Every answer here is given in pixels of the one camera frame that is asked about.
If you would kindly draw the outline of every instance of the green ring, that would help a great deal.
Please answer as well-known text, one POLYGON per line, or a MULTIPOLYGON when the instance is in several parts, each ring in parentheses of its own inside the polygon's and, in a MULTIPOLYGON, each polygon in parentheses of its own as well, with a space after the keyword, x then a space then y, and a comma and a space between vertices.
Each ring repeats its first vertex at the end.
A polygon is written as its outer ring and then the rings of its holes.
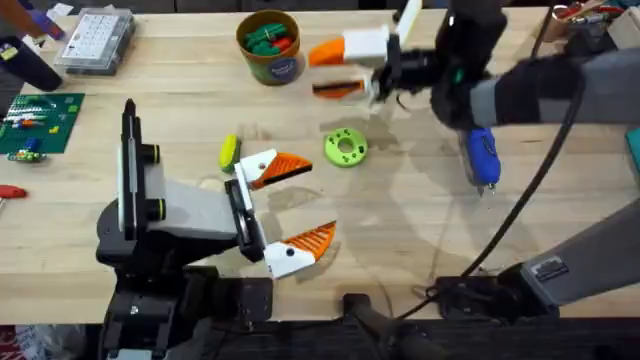
POLYGON ((352 128, 335 129, 324 139, 324 154, 327 159, 339 167, 352 167, 360 164, 367 156, 367 139, 358 130, 352 128), (338 147, 341 141, 351 143, 351 152, 342 152, 338 147))

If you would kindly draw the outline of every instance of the clear plastic box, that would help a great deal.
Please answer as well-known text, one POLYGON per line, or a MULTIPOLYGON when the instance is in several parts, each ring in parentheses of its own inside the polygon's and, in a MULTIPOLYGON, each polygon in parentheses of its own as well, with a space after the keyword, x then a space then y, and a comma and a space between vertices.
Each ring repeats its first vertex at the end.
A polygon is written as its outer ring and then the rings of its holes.
POLYGON ((129 9, 84 8, 54 64, 69 74, 114 75, 134 31, 129 9))

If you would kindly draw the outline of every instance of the red marker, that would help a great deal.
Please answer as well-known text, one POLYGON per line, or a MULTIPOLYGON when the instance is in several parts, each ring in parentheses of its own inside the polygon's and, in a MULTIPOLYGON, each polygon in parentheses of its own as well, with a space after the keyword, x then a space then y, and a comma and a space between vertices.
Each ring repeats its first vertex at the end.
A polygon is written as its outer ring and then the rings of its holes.
POLYGON ((293 44, 293 41, 288 36, 280 38, 272 43, 273 46, 280 49, 280 53, 283 53, 285 50, 287 50, 291 46, 291 44, 293 44))

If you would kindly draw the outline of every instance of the black cable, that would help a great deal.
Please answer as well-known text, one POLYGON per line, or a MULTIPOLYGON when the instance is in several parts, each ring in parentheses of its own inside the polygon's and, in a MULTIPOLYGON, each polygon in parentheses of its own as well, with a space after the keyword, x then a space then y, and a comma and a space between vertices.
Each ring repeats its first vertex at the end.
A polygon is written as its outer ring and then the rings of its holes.
POLYGON ((398 94, 396 95, 396 102, 398 103, 398 105, 400 105, 400 107, 401 107, 404 111, 406 111, 406 112, 408 112, 408 113, 411 113, 411 110, 410 110, 408 107, 406 107, 406 106, 402 103, 402 101, 400 101, 400 93, 398 93, 398 94))
POLYGON ((540 50, 540 45, 542 44, 542 38, 544 37, 544 33, 547 32, 547 28, 549 27, 549 23, 551 22, 551 15, 553 15, 553 8, 558 5, 560 0, 549 0, 549 8, 547 9, 547 13, 544 16, 544 20, 542 21, 542 26, 540 27, 540 33, 536 37, 536 42, 533 44, 533 48, 531 49, 530 59, 534 59, 538 56, 538 50, 540 50))
MULTIPOLYGON (((538 54, 538 50, 540 49, 540 44, 542 43, 542 37, 544 36, 544 33, 547 31, 547 28, 549 27, 549 23, 551 22, 551 15, 553 13, 553 8, 557 3, 558 3, 558 0, 549 1, 549 8, 547 9, 547 14, 545 15, 544 21, 542 22, 542 26, 540 28, 540 33, 536 37, 536 41, 533 45, 533 49, 531 50, 531 58, 535 58, 538 54)), ((540 186, 540 183, 542 183, 542 180, 551 169, 553 162, 558 157, 558 154, 560 153, 560 149, 562 149, 562 145, 567 139, 567 136, 569 135, 569 131, 571 130, 571 127, 575 122, 576 115, 578 114, 578 110, 580 109, 580 105, 582 104, 583 93, 584 93, 584 80, 581 80, 581 82, 578 84, 578 88, 576 89, 576 93, 574 94, 571 100, 571 104, 567 109, 562 125, 558 130, 558 134, 553 140, 553 143, 551 144, 551 148, 549 148, 549 151, 547 152, 547 155, 545 156, 542 164, 538 168, 538 171, 536 172, 535 176, 531 179, 531 182, 529 183, 525 191, 522 193, 522 195, 520 196, 516 204, 513 206, 513 208, 505 218, 502 225, 500 225, 500 228, 498 229, 496 234, 493 236, 491 241, 489 241, 489 243, 485 246, 482 252, 475 258, 475 260, 473 260, 473 262, 465 269, 465 271, 462 272, 462 274, 460 275, 460 278, 466 278, 470 276, 478 268, 478 266, 480 266, 482 262, 484 262, 484 260, 487 259, 489 254, 491 254, 491 252, 500 243, 500 241, 506 234, 507 230, 509 230, 511 225, 513 225, 514 221, 516 220, 516 218, 518 217, 518 215, 520 214, 524 206, 527 204, 529 199, 531 199, 531 196, 533 196, 533 194, 536 192, 536 190, 538 189, 538 186, 540 186)), ((435 289, 435 286, 431 286, 427 288, 425 299, 422 300, 422 302, 420 302, 418 305, 409 309, 407 312, 396 317, 396 320, 404 320, 409 316, 417 313, 418 311, 422 310, 422 308, 424 308, 425 306, 427 306, 428 304, 436 300, 446 290, 447 289, 435 289), (430 290, 436 290, 437 292, 431 295, 429 294, 430 290)))
POLYGON ((222 338, 218 342, 218 347, 216 348, 216 352, 213 354, 213 357, 211 358, 211 360, 218 359, 218 355, 220 355, 220 350, 222 350, 222 347, 224 346, 227 340, 227 336, 229 336, 229 331, 231 330, 231 327, 232 325, 229 325, 229 328, 227 330, 224 330, 224 333, 222 334, 222 338))

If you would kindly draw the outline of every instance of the light wood tabletop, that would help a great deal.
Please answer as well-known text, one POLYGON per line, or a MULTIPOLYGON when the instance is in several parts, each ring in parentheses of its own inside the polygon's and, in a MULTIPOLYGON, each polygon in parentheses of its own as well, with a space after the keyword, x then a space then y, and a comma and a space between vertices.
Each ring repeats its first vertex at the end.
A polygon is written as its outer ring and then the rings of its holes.
MULTIPOLYGON (((533 42, 544 9, 508 9, 509 26, 490 69, 509 69, 533 42)), ((391 12, 293 13, 301 52, 346 28, 390 23, 391 12)), ((65 154, 42 165, 0 161, 0 182, 29 191, 0 212, 0 323, 102 322, 112 269, 95 259, 96 220, 116 195, 120 116, 133 98, 143 139, 161 146, 168 178, 218 190, 227 134, 242 153, 269 148, 314 163, 312 172, 253 194, 272 239, 337 220, 334 243, 316 266, 275 282, 276 320, 330 319, 346 292, 366 292, 383 313, 420 301, 421 287, 463 270, 484 247, 529 183, 557 126, 495 130, 502 179, 479 197, 465 175, 457 134, 429 109, 428 91, 402 96, 411 109, 379 113, 360 103, 314 98, 313 81, 362 71, 305 69, 294 83, 256 82, 235 44, 246 14, 138 15, 138 29, 117 76, 69 77, 59 92, 86 93, 65 154), (342 169, 323 156, 323 135, 362 131, 369 154, 342 169)), ((432 46, 443 11, 423 11, 410 46, 432 46)), ((61 21, 73 26, 73 18, 61 21)), ((51 61, 57 46, 47 44, 51 61)), ((26 86, 24 93, 37 92, 26 86)), ((637 197, 625 129, 576 126, 547 179, 485 267, 500 269, 538 254, 637 197)), ((201 264, 224 276, 266 275, 232 249, 201 264)), ((562 308, 564 316, 640 316, 640 288, 628 287, 562 308)), ((416 317, 438 317, 430 306, 416 317)))

